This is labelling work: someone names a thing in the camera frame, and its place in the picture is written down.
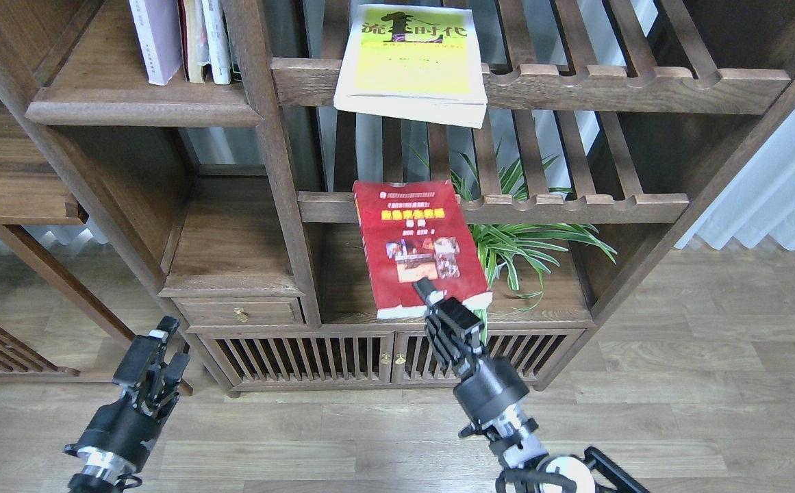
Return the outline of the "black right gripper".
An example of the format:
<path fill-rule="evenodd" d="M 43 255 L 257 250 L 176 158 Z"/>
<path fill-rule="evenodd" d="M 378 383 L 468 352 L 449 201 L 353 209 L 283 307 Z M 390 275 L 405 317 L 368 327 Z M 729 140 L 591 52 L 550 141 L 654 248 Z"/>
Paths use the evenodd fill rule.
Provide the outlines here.
<path fill-rule="evenodd" d="M 435 290 L 427 277 L 414 283 L 426 306 L 426 333 L 437 360 L 451 367 L 460 383 L 453 395 L 473 426 L 501 417 L 510 405 L 517 405 L 529 388 L 505 358 L 492 358 L 479 343 L 483 321 L 463 303 Z"/>

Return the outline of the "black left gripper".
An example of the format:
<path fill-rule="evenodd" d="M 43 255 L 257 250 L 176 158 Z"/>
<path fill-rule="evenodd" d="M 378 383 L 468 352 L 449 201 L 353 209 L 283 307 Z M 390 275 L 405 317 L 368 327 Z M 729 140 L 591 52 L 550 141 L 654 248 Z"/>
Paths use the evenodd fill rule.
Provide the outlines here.
<path fill-rule="evenodd" d="M 178 402 L 188 353 L 176 353 L 162 365 L 168 341 L 180 321 L 163 316 L 148 335 L 137 335 L 112 378 L 123 388 L 119 399 L 100 407 L 74 444 L 63 453 L 85 461 L 82 474 L 128 477 L 144 467 L 162 428 Z"/>

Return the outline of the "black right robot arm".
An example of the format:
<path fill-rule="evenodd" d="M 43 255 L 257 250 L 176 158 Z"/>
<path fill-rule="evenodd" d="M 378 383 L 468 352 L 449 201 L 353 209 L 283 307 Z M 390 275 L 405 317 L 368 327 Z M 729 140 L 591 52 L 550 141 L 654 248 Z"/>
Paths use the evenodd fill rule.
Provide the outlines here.
<path fill-rule="evenodd" d="M 642 492 L 644 486 L 596 447 L 584 456 L 551 455 L 535 436 L 538 424 L 522 410 L 529 393 L 508 359 L 488 355 L 481 342 L 483 321 L 431 280 L 414 284 L 425 303 L 426 333 L 437 360 L 453 369 L 453 395 L 469 418 L 460 431 L 481 435 L 497 456 L 501 473 L 495 490 L 513 484 L 517 492 Z"/>

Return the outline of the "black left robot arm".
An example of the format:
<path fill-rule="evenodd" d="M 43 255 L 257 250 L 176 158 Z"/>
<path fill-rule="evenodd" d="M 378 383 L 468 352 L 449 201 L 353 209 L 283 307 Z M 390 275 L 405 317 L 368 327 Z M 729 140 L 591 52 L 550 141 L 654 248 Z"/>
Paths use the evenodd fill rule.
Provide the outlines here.
<path fill-rule="evenodd" d="M 158 327 L 132 340 L 112 379 L 122 387 L 121 397 L 100 406 L 77 443 L 64 447 L 66 455 L 86 462 L 68 482 L 71 492 L 122 492 L 142 484 L 136 474 L 180 399 L 178 386 L 190 361 L 186 353 L 176 353 L 164 363 L 179 325 L 163 316 Z"/>

